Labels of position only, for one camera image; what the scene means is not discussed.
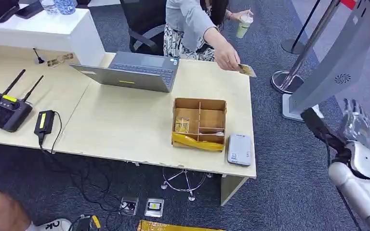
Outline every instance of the laptop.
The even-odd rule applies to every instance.
[[[108,68],[70,66],[100,84],[171,92],[178,64],[178,58],[119,51]]]

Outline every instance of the speaker grille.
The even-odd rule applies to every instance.
[[[351,81],[351,76],[349,74],[339,74],[334,79],[334,82],[337,84],[344,84],[349,81]]]

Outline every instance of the desk leg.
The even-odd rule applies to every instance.
[[[224,206],[248,179],[248,177],[237,176],[226,176],[226,178],[222,178],[221,206]]]

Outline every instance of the phone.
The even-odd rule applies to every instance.
[[[20,9],[16,15],[18,15],[21,18],[28,19],[36,15],[37,13],[41,12],[43,10],[42,4],[40,1],[36,1],[25,8]]]

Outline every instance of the laptop keyboard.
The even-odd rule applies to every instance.
[[[139,72],[139,73],[159,75],[162,77],[162,80],[168,87],[171,84],[171,79],[173,76],[173,70],[157,69],[157,68],[151,68],[151,67],[134,66],[134,65],[126,65],[126,64],[112,64],[112,68],[117,69],[117,70],[123,70],[123,71],[134,71],[134,72]]]

